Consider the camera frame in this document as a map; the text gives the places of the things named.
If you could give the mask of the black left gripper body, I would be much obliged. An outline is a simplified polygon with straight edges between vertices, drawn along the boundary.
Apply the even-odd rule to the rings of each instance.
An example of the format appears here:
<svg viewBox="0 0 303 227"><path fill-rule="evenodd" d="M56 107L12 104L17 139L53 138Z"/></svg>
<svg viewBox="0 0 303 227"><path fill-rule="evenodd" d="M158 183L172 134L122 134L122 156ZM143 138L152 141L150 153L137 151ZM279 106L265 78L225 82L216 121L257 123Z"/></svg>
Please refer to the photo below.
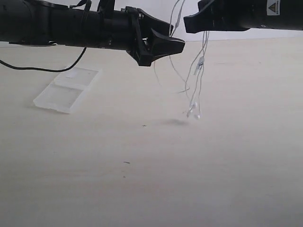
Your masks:
<svg viewBox="0 0 303 227"><path fill-rule="evenodd" d="M99 6L98 13L104 30L110 34L109 49L125 50L137 63L151 63L152 29L144 11L129 6L121 10Z"/></svg>

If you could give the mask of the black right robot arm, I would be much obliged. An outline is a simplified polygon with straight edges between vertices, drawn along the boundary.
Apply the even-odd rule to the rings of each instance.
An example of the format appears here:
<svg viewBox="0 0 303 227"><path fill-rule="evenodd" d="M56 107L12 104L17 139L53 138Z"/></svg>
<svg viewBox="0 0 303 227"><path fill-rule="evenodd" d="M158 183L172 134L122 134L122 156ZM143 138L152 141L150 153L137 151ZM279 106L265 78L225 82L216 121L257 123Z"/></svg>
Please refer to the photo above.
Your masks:
<svg viewBox="0 0 303 227"><path fill-rule="evenodd" d="M243 32L249 29L303 29L301 0L201 0L198 12L184 17L186 32Z"/></svg>

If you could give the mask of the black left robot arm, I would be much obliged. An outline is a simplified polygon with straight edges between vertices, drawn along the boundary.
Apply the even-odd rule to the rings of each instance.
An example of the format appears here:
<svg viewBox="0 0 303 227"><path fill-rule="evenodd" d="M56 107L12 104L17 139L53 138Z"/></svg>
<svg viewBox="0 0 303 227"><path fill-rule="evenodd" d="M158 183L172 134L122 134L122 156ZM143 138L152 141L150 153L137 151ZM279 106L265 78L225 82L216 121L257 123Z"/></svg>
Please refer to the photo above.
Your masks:
<svg viewBox="0 0 303 227"><path fill-rule="evenodd" d="M142 9L114 9L113 0L61 5L44 0L3 0L0 39L24 46L66 45L126 51L139 66L179 54L185 42L170 36L172 26Z"/></svg>

